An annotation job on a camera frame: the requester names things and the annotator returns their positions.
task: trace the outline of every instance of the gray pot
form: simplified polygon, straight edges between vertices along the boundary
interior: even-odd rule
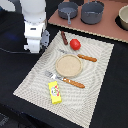
[[[81,9],[81,20],[86,24],[96,24],[101,21],[104,7],[95,2],[84,4]]]
[[[62,2],[58,5],[58,14],[61,18],[68,19],[68,24],[71,24],[71,18],[77,16],[78,5],[74,2]]]

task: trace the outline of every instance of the knife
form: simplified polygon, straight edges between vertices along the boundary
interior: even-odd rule
[[[65,53],[65,54],[75,54],[75,55],[77,55],[79,58],[82,58],[82,59],[85,59],[85,60],[89,60],[89,61],[93,61],[93,62],[96,62],[96,61],[97,61],[96,58],[84,56],[84,55],[77,54],[77,53],[70,53],[70,52],[64,51],[64,50],[62,50],[62,49],[58,49],[58,50],[59,50],[60,52]]]
[[[67,79],[65,77],[57,76],[56,74],[53,74],[53,73],[51,73],[51,72],[49,72],[47,70],[45,71],[45,75],[50,77],[50,78],[52,78],[52,79],[62,80],[64,82],[68,83],[68,84],[74,85],[74,86],[79,87],[79,88],[85,88],[85,86],[83,84],[81,84],[81,83],[75,82],[73,80],[69,80],[69,79]]]

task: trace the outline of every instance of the table surface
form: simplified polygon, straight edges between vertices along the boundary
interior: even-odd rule
[[[46,0],[49,19],[62,0]],[[128,128],[128,44],[48,24],[50,42],[58,31],[65,31],[114,44],[90,128]],[[0,15],[0,48],[13,52],[24,50],[23,15],[6,12]],[[24,112],[55,128],[81,128],[50,111],[13,95],[41,55],[11,54],[0,50],[0,103]]]

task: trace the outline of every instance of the butter package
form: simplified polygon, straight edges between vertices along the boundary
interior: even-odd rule
[[[57,81],[48,83],[48,85],[49,85],[49,90],[51,94],[52,104],[61,103],[62,100],[61,100]]]

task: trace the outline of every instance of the knife handle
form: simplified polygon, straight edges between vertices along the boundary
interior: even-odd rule
[[[77,86],[77,87],[79,87],[79,88],[85,88],[85,86],[84,86],[83,84],[78,83],[78,82],[75,82],[75,81],[73,81],[73,80],[69,80],[69,79],[67,79],[67,78],[63,78],[63,81],[66,82],[66,83],[68,83],[68,84]]]
[[[96,62],[96,61],[97,61],[96,58],[84,56],[84,55],[81,55],[81,54],[78,54],[77,56],[78,56],[79,58],[82,58],[82,59],[85,59],[85,60],[89,60],[89,61],[93,61],[93,62]]]

